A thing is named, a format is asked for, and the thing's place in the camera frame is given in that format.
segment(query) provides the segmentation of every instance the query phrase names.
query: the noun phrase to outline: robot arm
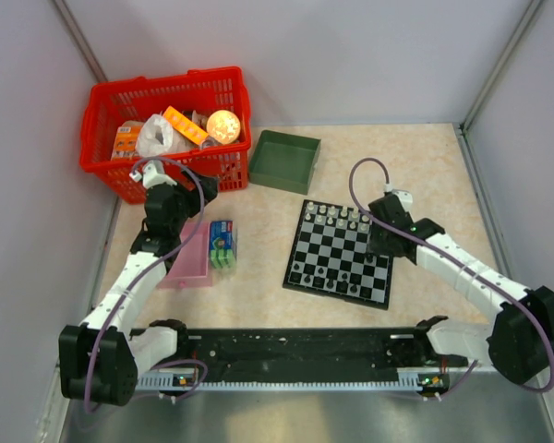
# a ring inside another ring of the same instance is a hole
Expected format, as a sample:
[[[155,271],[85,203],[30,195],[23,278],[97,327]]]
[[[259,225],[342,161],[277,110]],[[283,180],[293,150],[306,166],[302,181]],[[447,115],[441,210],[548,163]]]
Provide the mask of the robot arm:
[[[141,174],[133,178],[142,179]],[[218,192],[215,178],[198,175],[204,204]],[[146,188],[146,218],[131,246],[126,264],[99,305],[79,326],[64,327],[59,337],[62,393],[70,399],[82,399],[87,381],[90,353],[97,334],[114,307],[113,320],[103,334],[92,377],[90,398],[98,403],[126,404],[133,395],[138,377],[162,359],[176,353],[180,322],[157,321],[144,333],[130,338],[130,331],[156,285],[172,267],[175,256],[161,261],[180,245],[185,222],[199,213],[197,189],[188,190],[164,173],[162,162],[151,161],[144,167],[142,184]],[[127,288],[139,274],[145,274],[133,288]]]
[[[554,293],[542,286],[531,290],[499,274],[459,247],[445,230],[429,219],[413,221],[412,196],[393,190],[369,204],[380,221],[435,246],[463,264],[458,266],[435,250],[392,233],[377,224],[369,231],[368,252],[407,257],[445,280],[488,319],[468,324],[437,318],[429,323],[428,339],[438,354],[456,354],[494,365],[513,383],[523,384],[548,366],[546,349],[529,319],[497,291],[476,277],[490,281],[519,301],[536,317],[554,351]]]

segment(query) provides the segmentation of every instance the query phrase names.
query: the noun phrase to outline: green box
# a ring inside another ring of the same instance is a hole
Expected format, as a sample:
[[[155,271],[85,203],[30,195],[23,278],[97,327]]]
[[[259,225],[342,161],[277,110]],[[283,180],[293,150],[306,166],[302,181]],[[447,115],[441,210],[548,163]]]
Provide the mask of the green box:
[[[264,130],[248,166],[249,181],[307,195],[319,153],[318,138]]]

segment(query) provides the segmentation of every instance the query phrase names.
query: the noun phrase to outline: red basket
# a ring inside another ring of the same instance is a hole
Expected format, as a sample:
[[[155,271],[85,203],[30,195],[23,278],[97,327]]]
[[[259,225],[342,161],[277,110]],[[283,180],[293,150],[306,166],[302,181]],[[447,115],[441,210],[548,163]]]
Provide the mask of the red basket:
[[[210,115],[227,109],[240,119],[237,143],[218,148],[169,155],[199,174],[220,177],[220,190],[242,189],[248,184],[248,156],[251,145],[250,102],[239,67],[192,70],[184,76],[134,78],[102,83],[92,88],[82,121],[80,166],[94,173],[127,203],[143,203],[145,189],[129,178],[136,160],[111,160],[117,128],[127,120],[145,122],[168,106],[178,111],[196,110]],[[164,165],[175,180],[177,167]]]

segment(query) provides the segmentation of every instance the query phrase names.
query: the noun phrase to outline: white wall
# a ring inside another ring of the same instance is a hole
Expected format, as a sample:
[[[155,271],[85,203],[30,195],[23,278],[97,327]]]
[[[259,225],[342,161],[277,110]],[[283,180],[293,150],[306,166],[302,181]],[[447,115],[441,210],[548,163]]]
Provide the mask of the white wall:
[[[515,277],[554,291],[554,0],[546,2],[469,139]]]
[[[110,79],[245,69],[257,125],[461,122],[529,0],[68,0]]]
[[[0,0],[0,443],[32,441],[113,196],[78,167],[92,79],[45,0]]]

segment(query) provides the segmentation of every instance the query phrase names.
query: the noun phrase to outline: pink box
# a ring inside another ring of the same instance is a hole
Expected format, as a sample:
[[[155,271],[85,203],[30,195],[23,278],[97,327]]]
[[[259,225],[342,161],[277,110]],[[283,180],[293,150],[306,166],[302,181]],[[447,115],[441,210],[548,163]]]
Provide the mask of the pink box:
[[[193,232],[196,223],[185,223],[181,233],[181,242]],[[209,269],[208,253],[210,249],[210,223],[203,221],[195,235],[183,247],[176,257],[174,265],[158,283],[162,289],[202,288],[211,286],[213,281]]]

